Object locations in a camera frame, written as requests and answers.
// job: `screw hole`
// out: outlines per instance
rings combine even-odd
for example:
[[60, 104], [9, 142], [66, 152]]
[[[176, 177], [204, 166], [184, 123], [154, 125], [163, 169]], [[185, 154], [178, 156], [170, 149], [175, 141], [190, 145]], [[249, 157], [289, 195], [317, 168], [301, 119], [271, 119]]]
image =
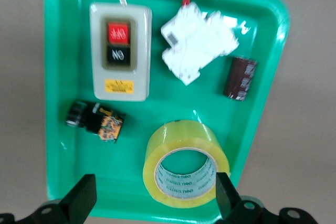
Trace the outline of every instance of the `screw hole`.
[[289, 210], [287, 214], [294, 219], [300, 219], [300, 214], [295, 210]]
[[247, 209], [249, 209], [249, 210], [253, 210], [253, 209], [256, 208], [255, 205], [252, 202], [246, 202], [244, 204], [244, 207], [247, 208]]
[[43, 209], [43, 210], [41, 211], [41, 214], [46, 215], [46, 214], [48, 214], [48, 213], [50, 213], [50, 212], [51, 212], [51, 208], [50, 208], [50, 207], [47, 207], [47, 208], [45, 208], [45, 209]]

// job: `brown capacitor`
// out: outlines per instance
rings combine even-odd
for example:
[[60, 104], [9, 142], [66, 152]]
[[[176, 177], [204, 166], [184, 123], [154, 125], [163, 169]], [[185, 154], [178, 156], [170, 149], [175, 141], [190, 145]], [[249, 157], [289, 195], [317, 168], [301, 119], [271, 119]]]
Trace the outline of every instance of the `brown capacitor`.
[[251, 85], [256, 65], [257, 62], [254, 60], [240, 57], [233, 58], [223, 94], [231, 99], [244, 101]]

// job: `tray rim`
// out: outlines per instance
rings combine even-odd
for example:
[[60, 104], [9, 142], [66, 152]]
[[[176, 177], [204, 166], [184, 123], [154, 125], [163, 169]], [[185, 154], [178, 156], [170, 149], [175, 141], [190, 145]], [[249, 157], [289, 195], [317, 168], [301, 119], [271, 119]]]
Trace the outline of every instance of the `tray rim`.
[[[247, 0], [236, 0], [237, 2], [245, 3]], [[252, 5], [256, 5], [259, 7], [263, 7], [268, 9], [276, 18], [277, 24], [278, 24], [278, 33], [277, 33], [277, 40], [276, 43], [272, 45], [270, 55], [276, 55], [274, 57], [276, 59], [273, 64], [276, 65], [275, 69], [277, 69], [278, 62], [280, 60], [280, 56], [282, 54], [283, 47], [285, 45], [289, 28], [290, 28], [290, 17], [289, 13], [287, 11], [287, 8], [285, 7], [284, 3], [281, 0], [251, 0], [249, 2]], [[50, 199], [57, 198], [59, 196], [59, 177], [55, 176], [55, 172], [58, 173], [60, 170], [59, 163], [55, 164], [56, 162], [52, 162], [54, 160], [59, 160], [60, 156], [59, 153], [54, 152], [53, 148], [55, 147], [55, 143], [50, 141], [50, 136], [55, 134], [55, 130], [51, 131], [52, 127], [50, 125], [54, 124], [55, 119], [53, 118], [53, 115], [57, 113], [57, 106], [56, 103], [54, 103], [54, 97], [57, 96], [57, 90], [54, 90], [54, 86], [57, 86], [58, 80], [57, 80], [57, 68], [51, 68], [52, 64], [52, 58], [57, 58], [57, 43], [50, 44], [49, 41], [52, 41], [53, 39], [57, 40], [55, 38], [55, 34], [53, 31], [58, 30], [58, 24], [59, 19], [58, 16], [55, 15], [55, 13], [59, 13], [59, 3], [57, 0], [44, 0], [44, 10], [45, 10], [45, 89], [46, 89], [46, 154], [47, 154], [47, 194]], [[267, 91], [267, 94], [270, 90], [271, 83], [273, 81], [274, 75], [276, 73], [276, 70], [272, 73], [272, 76], [270, 80], [268, 80], [268, 83], [266, 84], [269, 89]], [[255, 109], [256, 111], [253, 112], [254, 114], [258, 115], [258, 118], [260, 120], [262, 111], [264, 109], [266, 100], [268, 95], [266, 95], [264, 98], [261, 99], [259, 102], [260, 104], [263, 104], [262, 109]], [[255, 134], [257, 130], [257, 125], [259, 123], [259, 120], [257, 120], [254, 123], [248, 123], [247, 127], [250, 128], [249, 130], [246, 130], [247, 132], [251, 133], [253, 132], [253, 135]], [[245, 161], [247, 158], [247, 154], [250, 150], [250, 146], [253, 142], [248, 141], [248, 137], [244, 136], [243, 142], [248, 142], [249, 148], [246, 150], [240, 150], [238, 153], [238, 157], [240, 156], [243, 158], [243, 162], [240, 162], [238, 164], [239, 167], [241, 167], [241, 171], [243, 170], [243, 167], [245, 165]], [[238, 178], [234, 178], [234, 184], [238, 184], [240, 175]], [[113, 212], [113, 218], [122, 218], [125, 219], [126, 214], [125, 213], [119, 213], [119, 212]], [[99, 217], [111, 217], [109, 215], [109, 211], [105, 210], [99, 210], [95, 209], [92, 211], [93, 216], [99, 216]], [[151, 220], [151, 221], [161, 221], [161, 222], [179, 222], [179, 223], [185, 223], [185, 220], [168, 220], [168, 219], [162, 219], [161, 217], [155, 217], [155, 216], [147, 216], [145, 214], [139, 214], [139, 213], [127, 213], [127, 219], [140, 219], [140, 220]]]

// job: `push button switch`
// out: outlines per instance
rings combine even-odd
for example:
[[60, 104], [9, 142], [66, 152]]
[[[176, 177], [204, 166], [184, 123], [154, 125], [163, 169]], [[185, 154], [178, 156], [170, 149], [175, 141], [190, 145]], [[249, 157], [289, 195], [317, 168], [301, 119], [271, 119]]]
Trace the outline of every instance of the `push button switch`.
[[112, 65], [129, 66], [131, 62], [130, 48], [108, 45], [107, 60]]
[[108, 39], [111, 44], [128, 45], [129, 26], [126, 23], [108, 23]]

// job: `roll of tape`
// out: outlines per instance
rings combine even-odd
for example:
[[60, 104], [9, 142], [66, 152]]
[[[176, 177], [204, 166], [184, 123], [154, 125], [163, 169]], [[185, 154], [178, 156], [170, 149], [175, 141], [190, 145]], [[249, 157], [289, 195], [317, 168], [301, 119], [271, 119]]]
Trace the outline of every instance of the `roll of tape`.
[[[207, 156], [204, 165], [190, 174], [174, 174], [162, 161], [178, 151], [198, 151]], [[215, 198], [216, 172], [229, 174], [229, 163], [215, 134], [195, 121], [176, 121], [160, 127], [147, 146], [143, 181], [158, 202], [175, 208], [192, 208]]]

